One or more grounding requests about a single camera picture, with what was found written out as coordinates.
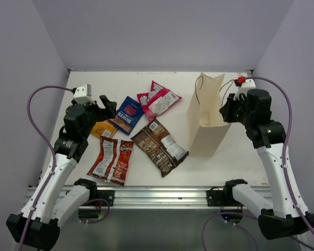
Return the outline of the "brown snack bag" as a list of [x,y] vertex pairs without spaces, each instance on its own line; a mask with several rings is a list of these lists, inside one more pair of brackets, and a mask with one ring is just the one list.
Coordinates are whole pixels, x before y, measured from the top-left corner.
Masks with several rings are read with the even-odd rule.
[[157,119],[145,125],[131,140],[146,153],[162,177],[167,176],[189,155]]

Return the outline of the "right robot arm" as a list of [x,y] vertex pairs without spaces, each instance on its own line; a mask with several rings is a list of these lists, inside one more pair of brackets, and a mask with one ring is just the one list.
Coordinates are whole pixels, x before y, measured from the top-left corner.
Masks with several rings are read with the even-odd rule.
[[228,205],[239,202],[251,211],[268,240],[303,234],[314,228],[314,213],[305,205],[289,167],[285,129],[271,120],[271,102],[267,91],[250,89],[240,96],[229,94],[220,108],[225,122],[238,122],[245,127],[263,163],[272,193],[272,201],[268,201],[245,180],[236,179],[225,183],[222,198]]

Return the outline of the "pink snack bag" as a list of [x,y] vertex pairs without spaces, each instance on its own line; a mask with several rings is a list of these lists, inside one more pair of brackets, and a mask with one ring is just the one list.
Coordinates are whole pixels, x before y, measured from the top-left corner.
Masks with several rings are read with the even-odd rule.
[[150,122],[166,112],[171,106],[181,100],[182,97],[157,82],[152,81],[150,91],[137,94],[137,99]]

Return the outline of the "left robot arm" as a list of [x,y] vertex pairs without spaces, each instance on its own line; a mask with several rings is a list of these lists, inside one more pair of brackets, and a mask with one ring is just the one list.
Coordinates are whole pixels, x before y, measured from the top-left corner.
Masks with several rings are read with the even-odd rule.
[[60,129],[39,186],[21,212],[8,217],[6,225],[20,246],[51,250],[59,238],[61,226],[79,206],[90,206],[97,202],[96,184],[85,179],[74,185],[62,202],[57,202],[57,198],[84,154],[93,126],[116,115],[116,102],[110,101],[105,95],[99,98],[103,108],[93,100],[83,104],[74,100],[67,108],[64,126]]

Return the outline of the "beige paper bag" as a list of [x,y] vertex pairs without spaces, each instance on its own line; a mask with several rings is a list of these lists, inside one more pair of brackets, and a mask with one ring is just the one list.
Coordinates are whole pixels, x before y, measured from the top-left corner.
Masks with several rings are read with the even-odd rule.
[[187,110],[188,151],[196,157],[212,157],[225,138],[231,124],[223,121],[220,89],[224,74],[216,77],[201,73]]

